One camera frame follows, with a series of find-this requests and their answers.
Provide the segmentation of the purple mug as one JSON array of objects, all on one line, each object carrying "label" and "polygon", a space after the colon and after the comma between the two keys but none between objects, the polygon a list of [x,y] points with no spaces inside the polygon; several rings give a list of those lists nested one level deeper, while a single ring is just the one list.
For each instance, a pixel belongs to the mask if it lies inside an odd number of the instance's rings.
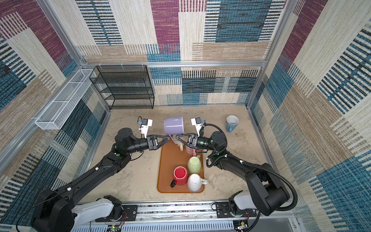
[{"label": "purple mug", "polygon": [[164,120],[164,132],[166,135],[170,136],[174,143],[178,141],[174,139],[174,135],[179,135],[184,133],[184,122],[183,117],[173,117]]}]

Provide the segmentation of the orange plastic tray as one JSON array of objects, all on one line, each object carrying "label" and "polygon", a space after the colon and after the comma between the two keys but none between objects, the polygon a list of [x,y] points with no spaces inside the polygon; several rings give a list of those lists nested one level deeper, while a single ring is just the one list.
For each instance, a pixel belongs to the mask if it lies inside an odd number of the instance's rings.
[{"label": "orange plastic tray", "polygon": [[185,148],[181,151],[172,140],[162,147],[157,179],[157,190],[160,193],[192,193],[187,183],[184,186],[176,185],[173,188],[170,186],[174,179],[175,168],[178,166],[187,168],[187,163],[192,157],[193,155],[188,154]]}]

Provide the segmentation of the blue mug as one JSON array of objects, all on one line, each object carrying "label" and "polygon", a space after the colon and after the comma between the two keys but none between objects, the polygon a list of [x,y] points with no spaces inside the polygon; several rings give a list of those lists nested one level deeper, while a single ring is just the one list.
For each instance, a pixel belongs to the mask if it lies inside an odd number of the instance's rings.
[{"label": "blue mug", "polygon": [[231,133],[239,124],[237,116],[230,115],[226,118],[226,131]]}]

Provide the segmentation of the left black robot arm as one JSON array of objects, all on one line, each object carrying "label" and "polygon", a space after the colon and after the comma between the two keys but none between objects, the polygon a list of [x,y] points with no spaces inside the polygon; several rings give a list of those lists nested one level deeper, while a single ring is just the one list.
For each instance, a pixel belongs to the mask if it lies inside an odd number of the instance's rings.
[{"label": "left black robot arm", "polygon": [[98,164],[72,182],[42,191],[37,199],[31,226],[38,232],[69,232],[77,213],[72,209],[104,180],[120,172],[131,155],[145,150],[157,150],[170,141],[169,136],[149,135],[137,138],[132,129],[122,128],[115,137],[111,151]]}]

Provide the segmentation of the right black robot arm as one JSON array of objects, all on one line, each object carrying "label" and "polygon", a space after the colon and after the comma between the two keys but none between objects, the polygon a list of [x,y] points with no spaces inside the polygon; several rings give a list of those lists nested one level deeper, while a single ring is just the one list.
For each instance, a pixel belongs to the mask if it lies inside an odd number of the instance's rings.
[{"label": "right black robot arm", "polygon": [[265,216],[274,211],[290,211],[298,203],[298,194],[293,185],[267,163],[263,165],[247,162],[227,151],[228,140],[218,128],[210,137],[203,132],[176,135],[176,139],[189,148],[210,151],[206,166],[218,167],[245,180],[249,191],[240,191],[229,198],[233,216],[246,209],[258,210]]}]

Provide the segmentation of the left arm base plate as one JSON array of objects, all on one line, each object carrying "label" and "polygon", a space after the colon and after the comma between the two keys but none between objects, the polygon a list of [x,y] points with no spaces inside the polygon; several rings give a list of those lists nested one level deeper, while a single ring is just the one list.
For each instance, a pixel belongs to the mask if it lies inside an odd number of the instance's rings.
[{"label": "left arm base plate", "polygon": [[119,222],[135,221],[138,205],[122,205],[119,207]]}]

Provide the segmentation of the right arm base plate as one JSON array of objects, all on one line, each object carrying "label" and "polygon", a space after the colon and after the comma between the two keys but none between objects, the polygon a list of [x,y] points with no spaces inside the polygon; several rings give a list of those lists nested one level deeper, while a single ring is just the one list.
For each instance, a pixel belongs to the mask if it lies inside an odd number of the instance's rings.
[{"label": "right arm base plate", "polygon": [[257,211],[254,209],[245,209],[245,210],[238,210],[236,213],[233,213],[229,207],[229,202],[214,202],[212,203],[211,208],[216,211],[217,218],[246,218],[256,217]]}]

